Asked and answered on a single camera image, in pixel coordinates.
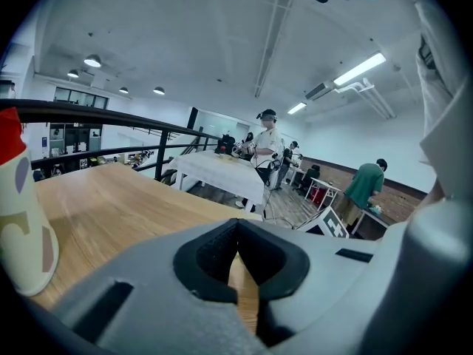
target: sign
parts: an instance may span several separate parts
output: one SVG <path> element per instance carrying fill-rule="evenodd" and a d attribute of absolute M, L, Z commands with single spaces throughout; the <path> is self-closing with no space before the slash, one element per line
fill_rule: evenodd
<path fill-rule="evenodd" d="M 321 212 L 317 212 L 296 230 L 329 237 L 350 238 L 350 234 L 348 234 L 340 218 L 330 206 Z"/>

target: handrail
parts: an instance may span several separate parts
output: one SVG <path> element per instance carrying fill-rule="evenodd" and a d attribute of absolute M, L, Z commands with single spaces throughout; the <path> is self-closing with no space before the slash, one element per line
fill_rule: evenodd
<path fill-rule="evenodd" d="M 153 146 L 134 146 L 134 147 L 120 147 L 116 149 L 103 149 L 98 151 L 88 152 L 75 152 L 68 155 L 62 155 L 58 157 L 51 157 L 45 159 L 33 160 L 31 167 L 33 169 L 39 169 L 45 166 L 51 166 L 57 163 L 70 163 L 75 160 L 84 158 L 95 158 L 102 155 L 118 154 L 121 152 L 142 152 L 144 150 L 157 149 L 157 162 L 150 167 L 142 168 L 148 169 L 156 167 L 155 180 L 161 181 L 163 179 L 162 171 L 163 164 L 168 163 L 164 160 L 164 151 L 166 149 L 176 149 L 185 147 L 187 149 L 191 147 L 203 146 L 204 150 L 207 149 L 209 139 L 219 139 L 214 135 L 197 132 L 195 130 L 187 129 L 181 126 L 167 124 L 161 121 L 150 120 L 148 118 L 138 117 L 136 115 L 128 115 L 126 113 L 114 112 L 106 109 L 91 108 L 87 106 L 78 106 L 74 104 L 57 103 L 51 101 L 37 101 L 37 100 L 16 100 L 16 99 L 0 99 L 0 110 L 15 107 L 18 111 L 18 116 L 21 122 L 61 122 L 64 124 L 73 124 L 80 122 L 81 124 L 108 124 L 117 126 L 132 126 L 148 129 L 151 132 L 152 129 L 160 130 L 160 143 L 159 145 Z M 171 137 L 171 133 L 180 133 L 193 135 L 197 137 L 192 143 L 184 145 L 168 145 L 167 141 Z M 205 138 L 205 144 L 199 144 L 199 139 Z"/>
<path fill-rule="evenodd" d="M 163 164 L 171 163 L 171 160 L 173 160 L 173 159 L 174 159 L 174 158 L 171 157 L 171 158 L 169 158 L 169 159 L 167 159 L 167 160 L 163 160 Z M 139 166 L 139 167 L 135 168 L 134 170 L 140 172 L 140 171 L 144 171 L 145 169 L 153 169 L 153 168 L 156 167 L 156 166 L 157 166 L 157 162 L 156 162 L 156 163 L 148 164 L 147 166 Z"/>
<path fill-rule="evenodd" d="M 153 145 L 153 146 L 138 146 L 138 147 L 118 147 L 116 149 L 104 149 L 97 151 L 82 151 L 74 152 L 72 154 L 60 155 L 58 157 L 44 158 L 38 160 L 32 160 L 31 167 L 33 169 L 40 169 L 44 166 L 51 166 L 58 163 L 69 163 L 73 160 L 86 159 L 86 158 L 95 158 L 104 155 L 119 154 L 121 152 L 133 152 L 133 151 L 144 151 L 144 150 L 155 150 L 155 149 L 178 149 L 180 147 L 189 147 L 189 146 L 205 146 L 205 145 Z"/>
<path fill-rule="evenodd" d="M 81 124 L 134 126 L 144 129 L 167 130 L 168 132 L 219 139 L 214 135 L 205 134 L 178 125 L 107 109 L 91 108 L 90 106 L 87 107 L 53 101 L 0 99 L 0 110 L 10 107 L 17 109 L 20 120 L 24 123 L 54 121 L 64 124 L 80 122 Z"/>
<path fill-rule="evenodd" d="M 193 148 L 193 145 L 199 144 L 198 140 L 199 140 L 198 137 L 194 138 L 194 140 L 191 142 L 191 144 L 188 147 L 186 147 L 186 149 L 181 153 L 181 155 L 188 154 L 190 152 L 190 150 Z"/>
<path fill-rule="evenodd" d="M 153 130 L 153 129 L 142 130 L 139 127 L 133 127 L 133 126 L 131 126 L 131 128 L 133 130 L 136 130 L 137 132 L 148 133 L 149 135 L 155 135 L 156 137 L 161 137 L 162 130 Z M 177 138 L 177 135 L 175 135 L 174 133 L 169 133 L 169 137 L 174 139 L 174 138 Z"/>

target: wooden tabletop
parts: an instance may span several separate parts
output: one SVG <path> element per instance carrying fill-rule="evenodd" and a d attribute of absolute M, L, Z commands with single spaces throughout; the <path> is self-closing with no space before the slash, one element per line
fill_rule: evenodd
<path fill-rule="evenodd" d="M 261 220 L 257 214 L 177 191 L 119 163 L 35 185 L 59 241 L 55 274 L 33 297 L 48 309 L 79 280 L 135 243 L 233 217 Z M 257 286 L 238 256 L 229 285 L 238 291 L 239 312 L 254 330 Z"/>

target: window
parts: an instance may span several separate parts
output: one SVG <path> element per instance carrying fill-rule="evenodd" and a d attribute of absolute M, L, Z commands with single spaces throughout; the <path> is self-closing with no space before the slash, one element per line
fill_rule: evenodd
<path fill-rule="evenodd" d="M 106 109 L 109 99 L 91 95 L 90 93 L 74 91 L 72 89 L 56 88 L 54 101 L 82 105 L 83 107 L 88 106 L 98 109 Z"/>
<path fill-rule="evenodd" d="M 0 81 L 0 98 L 12 98 L 12 81 Z"/>

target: ceiling pipe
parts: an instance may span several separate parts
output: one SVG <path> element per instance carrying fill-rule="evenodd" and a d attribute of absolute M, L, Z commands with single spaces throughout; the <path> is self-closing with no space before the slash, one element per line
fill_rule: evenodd
<path fill-rule="evenodd" d="M 289 15 L 289 12 L 290 12 L 290 9 L 294 3 L 294 0 L 287 0 L 287 5 L 285 7 L 283 7 L 282 5 L 278 5 L 278 2 L 279 0 L 275 0 L 275 4 L 276 6 L 273 7 L 273 8 L 277 8 L 278 7 L 282 7 L 285 9 L 285 12 L 284 12 L 284 15 L 282 17 L 282 20 L 281 20 L 281 24 L 279 26 L 279 29 L 278 29 L 278 33 L 277 33 L 277 36 L 276 36 L 276 40 L 274 42 L 274 46 L 273 46 L 273 52 L 271 54 L 271 57 L 269 58 L 268 60 L 268 65 L 266 66 L 266 69 L 264 70 L 264 73 L 263 75 L 261 75 L 261 68 L 260 68 L 260 71 L 259 71 L 259 74 L 258 74 L 258 78 L 256 80 L 256 88 L 255 88 L 255 94 L 254 96 L 256 98 L 258 98 L 260 95 L 261 95 L 261 92 L 263 90 L 263 87 L 265 86 L 265 82 L 266 82 L 266 78 L 269 74 L 269 71 L 271 69 L 271 66 L 273 65 L 273 60 L 275 59 L 276 57 L 276 51 L 279 49 L 279 42 L 281 41 L 281 37 L 282 37 L 282 32 L 283 32 L 283 27 L 286 25 L 286 20 L 287 20 L 287 16 Z M 262 59 L 262 63 L 260 64 L 260 67 L 262 67 L 264 61 L 265 61 L 265 53 L 266 53 L 266 49 L 265 51 L 263 52 L 263 59 Z"/>
<path fill-rule="evenodd" d="M 376 103 L 374 103 L 370 98 L 367 98 L 367 97 L 363 96 L 363 93 L 362 93 L 363 91 L 366 93 L 367 90 L 372 89 L 372 88 L 373 87 L 366 88 L 363 84 L 356 82 L 356 83 L 352 83 L 352 84 L 350 84 L 346 87 L 343 87 L 343 88 L 340 88 L 340 89 L 335 89 L 335 91 L 337 93 L 343 93 L 343 92 L 346 92 L 346 91 L 349 91 L 349 90 L 355 91 L 356 93 L 358 93 L 361 96 L 361 98 L 363 100 L 365 100 L 370 105 L 370 107 L 372 107 L 375 110 L 376 113 L 378 113 L 382 118 L 387 120 L 389 117 L 381 111 L 380 107 Z"/>
<path fill-rule="evenodd" d="M 381 112 L 383 112 L 383 116 L 386 119 L 391 118 L 391 115 L 386 109 L 386 107 L 383 104 L 381 104 L 379 100 L 377 99 L 377 96 L 374 93 L 374 90 L 375 88 L 366 89 L 365 95 L 368 96 L 368 98 L 372 101 L 372 103 L 375 104 Z"/>
<path fill-rule="evenodd" d="M 261 94 L 262 87 L 260 86 L 259 79 L 262 76 L 263 65 L 265 64 L 265 56 L 266 56 L 266 53 L 268 52 L 269 41 L 271 38 L 271 33 L 273 32 L 274 19 L 276 17 L 276 11 L 278 9 L 278 1 L 279 0 L 274 0 L 273 11 L 271 12 L 271 20 L 269 21 L 268 34 L 266 35 L 265 48 L 263 49 L 262 59 L 259 64 L 258 78 L 256 79 L 256 87 L 254 90 L 254 96 L 256 98 L 258 98 L 259 95 Z"/>
<path fill-rule="evenodd" d="M 409 80 L 407 79 L 406 74 L 401 69 L 401 66 L 399 66 L 398 64 L 394 64 L 394 66 L 392 68 L 394 69 L 394 72 L 399 72 L 399 75 L 401 75 L 402 79 L 404 80 L 404 82 L 407 85 L 407 88 L 411 92 L 411 95 L 412 95 L 412 98 L 414 99 L 414 102 L 416 104 L 419 104 L 420 101 L 418 100 L 417 96 L 415 95 L 414 88 L 412 87 L 412 84 L 410 84 Z"/>
<path fill-rule="evenodd" d="M 367 86 L 367 87 L 373 86 L 367 78 L 364 78 L 363 82 L 364 82 L 364 85 Z M 387 103 L 387 101 L 384 99 L 384 97 L 381 96 L 381 93 L 379 93 L 376 88 L 373 88 L 371 90 L 371 92 L 376 96 L 376 98 L 381 103 L 381 105 L 388 111 L 389 116 L 391 118 L 397 118 L 397 115 L 394 113 L 394 110 L 392 110 L 391 106 Z"/>

